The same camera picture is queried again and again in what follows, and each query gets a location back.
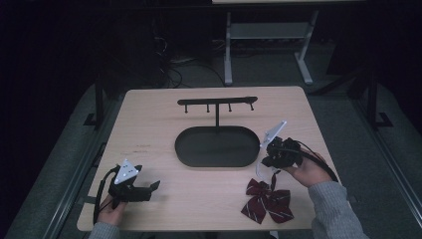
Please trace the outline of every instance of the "person's hand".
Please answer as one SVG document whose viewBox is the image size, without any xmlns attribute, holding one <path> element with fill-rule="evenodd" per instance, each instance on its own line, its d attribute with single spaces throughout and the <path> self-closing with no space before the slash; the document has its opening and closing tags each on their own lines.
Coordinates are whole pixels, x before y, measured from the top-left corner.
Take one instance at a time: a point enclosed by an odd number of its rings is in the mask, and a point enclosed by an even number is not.
<svg viewBox="0 0 422 239">
<path fill-rule="evenodd" d="M 100 208 L 102 208 L 103 210 L 100 211 L 97 222 L 104 222 L 114 226 L 118 226 L 123 217 L 124 207 L 127 205 L 127 202 L 121 202 L 116 209 L 112 209 L 111 201 L 112 197 L 108 195 L 102 202 Z"/>
<path fill-rule="evenodd" d="M 313 154 L 310 151 L 302 149 L 303 152 Z M 320 182 L 332 181 L 328 173 L 320 168 L 316 163 L 303 157 L 303 162 L 299 167 L 285 167 L 282 170 L 288 172 L 295 180 L 305 187 L 310 187 Z"/>
</svg>

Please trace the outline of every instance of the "gray carpet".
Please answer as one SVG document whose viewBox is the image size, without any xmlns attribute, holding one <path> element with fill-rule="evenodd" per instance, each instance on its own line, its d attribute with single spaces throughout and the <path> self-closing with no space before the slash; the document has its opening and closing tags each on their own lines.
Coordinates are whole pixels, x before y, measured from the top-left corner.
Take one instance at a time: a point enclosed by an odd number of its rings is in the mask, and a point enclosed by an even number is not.
<svg viewBox="0 0 422 239">
<path fill-rule="evenodd" d="M 291 48 L 271 51 L 251 57 L 233 59 L 233 87 L 301 86 L 310 92 L 330 83 L 336 76 L 325 74 L 333 45 L 312 45 L 307 54 L 311 75 L 316 82 L 306 86 L 300 76 Z M 180 88 L 223 87 L 223 58 L 211 63 L 194 61 L 174 69 L 183 76 Z M 174 81 L 178 75 L 170 72 Z M 350 203 L 370 238 L 422 238 L 422 229 L 412 215 L 394 180 L 383 153 L 375 141 L 374 133 L 382 136 L 418 195 L 422 195 L 422 175 L 418 172 L 422 161 L 422 138 L 401 112 L 391 94 L 380 87 L 378 108 L 386 112 L 394 127 L 374 132 L 362 119 L 359 106 L 365 99 L 353 102 L 347 98 L 345 84 L 323 97 L 309 97 L 317 123 L 330 151 L 343 185 L 347 188 Z M 89 88 L 81 99 L 67 127 L 52 151 L 43 172 L 22 206 L 7 238 L 43 238 L 51 228 L 51 218 L 69 186 L 75 168 L 83 155 L 92 160 L 106 142 L 122 99 L 106 100 L 107 122 L 99 131 L 83 126 L 89 113 L 94 112 L 94 88 Z M 58 238 L 87 238 L 89 233 L 76 227 L 96 169 L 89 170 L 75 198 L 66 223 L 59 226 Z M 149 238 L 153 233 L 122 232 L 122 238 Z M 279 232 L 280 238 L 313 238 L 311 230 Z M 196 233 L 157 234 L 156 238 L 200 238 Z M 242 234 L 242 238 L 258 238 L 256 234 Z"/>
</svg>

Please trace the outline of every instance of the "bow tie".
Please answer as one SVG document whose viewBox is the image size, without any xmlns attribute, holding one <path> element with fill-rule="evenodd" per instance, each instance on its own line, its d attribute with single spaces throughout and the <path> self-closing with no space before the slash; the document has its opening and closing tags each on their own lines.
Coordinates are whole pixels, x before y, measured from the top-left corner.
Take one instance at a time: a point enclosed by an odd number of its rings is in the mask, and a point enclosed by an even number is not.
<svg viewBox="0 0 422 239">
<path fill-rule="evenodd" d="M 252 220 L 262 223 L 267 211 L 277 223 L 287 222 L 294 218 L 289 208 L 290 191 L 274 190 L 276 186 L 276 174 L 271 179 L 271 187 L 264 181 L 257 182 L 251 179 L 246 189 L 247 195 L 254 195 L 243 207 L 242 213 Z"/>
</svg>

